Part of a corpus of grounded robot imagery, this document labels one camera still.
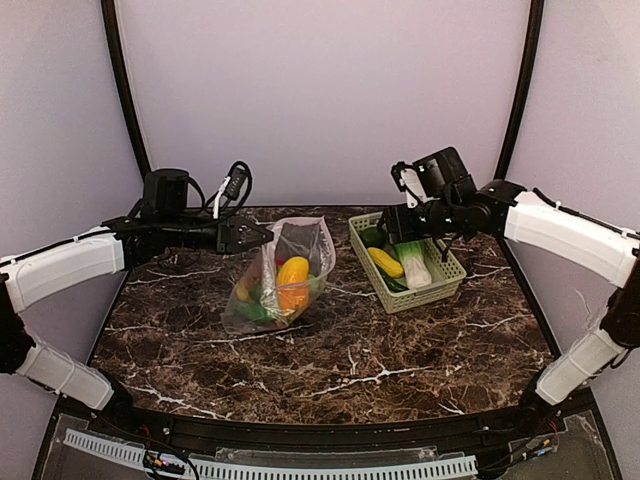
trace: vent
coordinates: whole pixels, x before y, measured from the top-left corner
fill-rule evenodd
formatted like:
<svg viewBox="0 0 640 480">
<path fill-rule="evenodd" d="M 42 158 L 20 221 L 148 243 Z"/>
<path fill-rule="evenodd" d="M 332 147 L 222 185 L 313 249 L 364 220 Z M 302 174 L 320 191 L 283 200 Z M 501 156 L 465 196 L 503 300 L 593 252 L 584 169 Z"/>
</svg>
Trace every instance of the vent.
<svg viewBox="0 0 640 480">
<path fill-rule="evenodd" d="M 89 432 L 67 430 L 64 444 L 96 457 L 136 470 L 144 470 L 141 444 L 109 440 Z M 192 458 L 202 480 L 445 480 L 467 479 L 478 473 L 475 456 L 389 467 L 304 469 L 231 465 Z M 184 475 L 166 477 L 193 479 L 187 466 Z"/>
</svg>

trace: white wall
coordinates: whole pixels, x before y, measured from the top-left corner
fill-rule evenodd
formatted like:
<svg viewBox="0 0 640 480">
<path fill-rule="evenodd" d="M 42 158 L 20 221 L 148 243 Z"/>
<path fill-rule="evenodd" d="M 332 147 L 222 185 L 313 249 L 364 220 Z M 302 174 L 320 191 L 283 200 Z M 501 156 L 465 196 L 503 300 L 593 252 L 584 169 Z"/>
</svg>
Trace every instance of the white wall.
<svg viewBox="0 0 640 480">
<path fill-rule="evenodd" d="M 98 0 L 3 2 L 0 256 L 81 233 L 140 194 Z M 120 276 L 41 302 L 25 323 L 86 360 Z M 0 479 L 31 478 L 55 398 L 0 376 Z"/>
<path fill-rule="evenodd" d="M 540 47 L 509 179 L 566 205 L 640 228 L 640 4 L 547 2 Z M 531 247 L 518 246 L 563 349 L 586 328 L 612 287 Z M 624 478 L 638 478 L 640 356 L 607 371 L 594 391 Z"/>
<path fill-rule="evenodd" d="M 529 2 L 121 0 L 152 164 L 217 188 L 235 159 L 254 204 L 400 202 L 389 175 L 455 145 L 493 175 Z"/>
</svg>

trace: plastic basket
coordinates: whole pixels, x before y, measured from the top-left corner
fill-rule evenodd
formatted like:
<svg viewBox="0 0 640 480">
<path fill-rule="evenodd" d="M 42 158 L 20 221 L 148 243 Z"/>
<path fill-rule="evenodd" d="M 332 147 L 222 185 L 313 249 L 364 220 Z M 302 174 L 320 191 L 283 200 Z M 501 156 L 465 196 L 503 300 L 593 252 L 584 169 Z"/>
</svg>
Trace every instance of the plastic basket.
<svg viewBox="0 0 640 480">
<path fill-rule="evenodd" d="M 396 313 L 454 295 L 462 280 L 467 276 L 467 272 L 451 252 L 448 253 L 447 261 L 443 262 L 442 254 L 431 239 L 424 241 L 425 265 L 433 277 L 433 283 L 424 288 L 407 290 L 406 292 L 396 293 L 389 290 L 373 263 L 369 252 L 367 252 L 362 240 L 360 240 L 360 235 L 358 235 L 365 228 L 377 225 L 381 216 L 382 213 L 371 213 L 369 215 L 351 217 L 349 219 L 349 234 L 351 245 L 385 311 L 387 313 Z M 438 242 L 444 248 L 444 242 L 441 240 L 438 240 Z"/>
</svg>

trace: orange vegetable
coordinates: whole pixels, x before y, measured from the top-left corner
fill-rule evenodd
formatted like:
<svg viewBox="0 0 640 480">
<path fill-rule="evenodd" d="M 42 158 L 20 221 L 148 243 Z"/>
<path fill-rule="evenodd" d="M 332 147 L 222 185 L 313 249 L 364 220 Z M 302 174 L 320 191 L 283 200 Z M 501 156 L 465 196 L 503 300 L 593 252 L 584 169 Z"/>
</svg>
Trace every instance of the orange vegetable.
<svg viewBox="0 0 640 480">
<path fill-rule="evenodd" d="M 291 257 L 282 266 L 276 279 L 282 313 L 290 315 L 309 304 L 309 286 L 296 285 L 306 282 L 308 278 L 309 260 L 304 257 Z"/>
</svg>

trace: black frame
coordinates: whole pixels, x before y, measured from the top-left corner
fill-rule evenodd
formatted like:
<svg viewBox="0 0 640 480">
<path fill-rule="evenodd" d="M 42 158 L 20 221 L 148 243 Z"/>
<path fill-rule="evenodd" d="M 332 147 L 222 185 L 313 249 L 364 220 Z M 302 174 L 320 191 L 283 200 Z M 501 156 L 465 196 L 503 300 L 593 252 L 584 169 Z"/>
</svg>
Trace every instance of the black frame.
<svg viewBox="0 0 640 480">
<path fill-rule="evenodd" d="M 531 0 L 518 84 L 516 86 L 514 102 L 502 151 L 495 171 L 495 178 L 505 178 L 515 148 L 533 73 L 542 24 L 543 7 L 544 0 Z M 138 169 L 141 176 L 144 177 L 151 171 L 151 166 L 133 103 L 114 0 L 102 0 L 102 11 L 120 103 L 136 156 Z M 540 325 L 551 353 L 554 357 L 559 357 L 560 349 L 558 344 L 542 308 L 531 286 L 527 282 L 524 272 L 520 268 L 517 259 L 506 241 L 498 240 L 498 243 Z M 93 358 L 95 348 L 104 332 L 106 322 L 110 318 L 111 311 L 125 284 L 126 279 L 123 281 L 109 313 L 105 317 L 105 324 L 102 326 L 100 336 L 94 344 L 90 360 Z M 385 450 L 415 448 L 436 444 L 440 453 L 464 451 L 467 454 L 478 456 L 479 460 L 486 464 L 507 454 L 508 442 L 517 440 L 521 438 L 522 435 L 515 433 L 502 435 L 487 434 L 482 433 L 482 428 L 490 426 L 492 429 L 498 429 L 500 425 L 508 424 L 513 419 L 516 409 L 517 407 L 510 407 L 460 417 L 365 426 L 263 425 L 184 417 L 142 409 L 136 409 L 136 413 L 144 419 L 145 424 L 150 428 L 151 434 L 155 439 L 165 441 L 174 448 L 186 448 L 199 453 L 215 452 L 216 448 L 222 446 L 257 450 L 309 452 Z M 616 480 L 622 480 L 611 441 L 591 389 L 584 388 L 575 392 L 567 401 L 566 405 L 564 405 L 563 413 L 565 416 L 568 416 L 586 410 L 591 410 L 594 414 L 604 441 L 614 478 Z M 101 419 L 93 417 L 90 411 L 83 405 L 71 399 L 59 398 L 38 454 L 36 468 L 33 473 L 34 479 L 40 478 L 42 474 L 48 446 L 60 414 L 68 414 L 86 419 L 90 422 L 90 429 L 94 431 L 122 436 Z M 169 428 L 169 435 L 163 433 L 163 429 L 165 428 Z"/>
</svg>

